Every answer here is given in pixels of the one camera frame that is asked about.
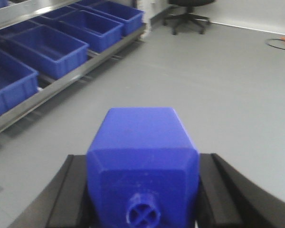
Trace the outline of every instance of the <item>stainless steel shelf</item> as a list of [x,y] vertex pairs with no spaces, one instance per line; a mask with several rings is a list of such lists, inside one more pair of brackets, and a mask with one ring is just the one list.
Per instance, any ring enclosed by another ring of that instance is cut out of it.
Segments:
[[121,41],[114,44],[104,52],[95,55],[89,52],[90,56],[93,56],[90,60],[85,62],[80,67],[66,74],[59,80],[51,83],[43,90],[39,91],[29,99],[25,100],[21,104],[17,105],[13,109],[9,110],[2,116],[0,116],[0,132],[4,131],[6,128],[10,127],[16,121],[26,116],[34,109],[45,103],[47,100],[67,88],[69,85],[86,75],[88,72],[92,71],[94,68],[105,62],[115,53],[135,41],[144,32],[145,25],[141,26],[138,30],[132,34],[124,37]]
[[0,29],[67,6],[79,0],[26,0],[0,9]]

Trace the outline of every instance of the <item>cable on floor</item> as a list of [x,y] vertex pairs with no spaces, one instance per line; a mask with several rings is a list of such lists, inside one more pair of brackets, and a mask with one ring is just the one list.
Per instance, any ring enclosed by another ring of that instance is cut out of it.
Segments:
[[270,44],[270,42],[271,42],[272,40],[279,40],[279,41],[282,41],[283,44],[285,45],[285,38],[284,38],[284,37],[281,37],[280,39],[267,39],[267,40],[265,41],[265,43],[266,43],[268,46],[271,46],[271,47],[273,47],[273,48],[285,50],[285,48],[283,48],[283,47],[278,47],[278,46],[275,46],[275,45]]

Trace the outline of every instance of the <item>black chair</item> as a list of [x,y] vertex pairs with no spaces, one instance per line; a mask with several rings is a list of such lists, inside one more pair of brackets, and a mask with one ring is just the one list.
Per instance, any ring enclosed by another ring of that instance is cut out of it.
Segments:
[[194,24],[201,27],[201,30],[199,31],[200,34],[204,34],[205,32],[205,26],[203,26],[199,20],[205,20],[207,22],[207,25],[210,24],[210,19],[207,17],[199,16],[191,14],[193,12],[194,7],[196,6],[204,6],[210,3],[213,3],[215,0],[169,0],[168,3],[172,5],[178,5],[178,6],[184,6],[186,7],[186,13],[180,14],[180,15],[171,15],[167,16],[163,20],[163,25],[167,25],[166,20],[173,20],[173,19],[179,19],[179,21],[173,26],[172,28],[172,34],[177,35],[176,28],[181,23],[187,23],[188,21],[192,21]]

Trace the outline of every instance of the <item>blue 3d printed part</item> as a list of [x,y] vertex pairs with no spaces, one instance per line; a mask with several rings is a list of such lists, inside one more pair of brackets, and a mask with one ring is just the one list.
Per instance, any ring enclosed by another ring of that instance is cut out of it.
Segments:
[[190,227],[199,157],[174,109],[110,109],[87,152],[102,227]]

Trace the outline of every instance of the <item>chair base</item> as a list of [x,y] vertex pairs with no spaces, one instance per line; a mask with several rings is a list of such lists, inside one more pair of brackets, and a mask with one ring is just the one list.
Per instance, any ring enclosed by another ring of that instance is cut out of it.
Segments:
[[195,14],[191,14],[192,12],[192,8],[187,8],[187,12],[184,14],[180,14],[180,15],[171,15],[171,16],[167,16],[163,19],[163,25],[167,25],[166,20],[175,20],[178,19],[179,21],[172,27],[172,34],[173,35],[177,35],[177,31],[176,28],[182,24],[182,23],[188,23],[188,21],[193,22],[194,24],[196,24],[197,26],[199,26],[201,29],[199,31],[200,34],[204,34],[205,33],[205,26],[203,26],[199,20],[205,20],[207,22],[207,25],[210,25],[210,19],[204,16],[199,16],[199,15],[195,15]]

